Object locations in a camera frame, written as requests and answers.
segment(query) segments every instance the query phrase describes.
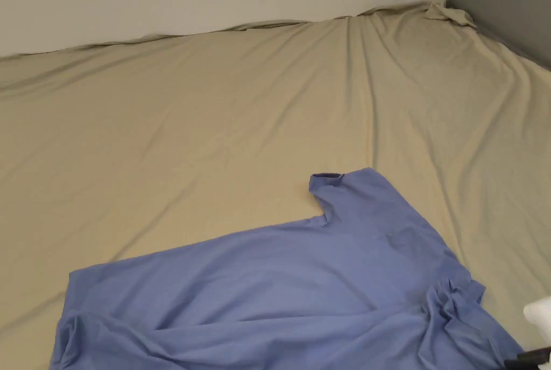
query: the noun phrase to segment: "white object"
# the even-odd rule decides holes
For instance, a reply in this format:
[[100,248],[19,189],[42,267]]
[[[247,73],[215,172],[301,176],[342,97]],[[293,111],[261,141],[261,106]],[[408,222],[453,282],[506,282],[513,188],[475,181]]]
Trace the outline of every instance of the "white object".
[[525,306],[524,316],[539,328],[546,342],[551,343],[551,297]]

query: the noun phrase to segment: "mattress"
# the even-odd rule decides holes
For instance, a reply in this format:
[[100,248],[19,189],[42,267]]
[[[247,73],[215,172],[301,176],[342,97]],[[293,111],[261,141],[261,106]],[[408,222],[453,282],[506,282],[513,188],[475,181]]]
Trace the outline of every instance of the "mattress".
[[322,213],[381,172],[525,348],[551,294],[551,73],[420,3],[0,60],[0,357],[45,369],[68,273]]

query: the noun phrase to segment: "blue shirt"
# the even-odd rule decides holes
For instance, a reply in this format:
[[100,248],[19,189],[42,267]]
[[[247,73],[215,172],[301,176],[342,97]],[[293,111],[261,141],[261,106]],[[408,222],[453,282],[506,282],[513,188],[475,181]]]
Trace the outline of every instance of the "blue shirt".
[[380,174],[309,190],[324,215],[73,272],[51,369],[484,370],[521,351]]

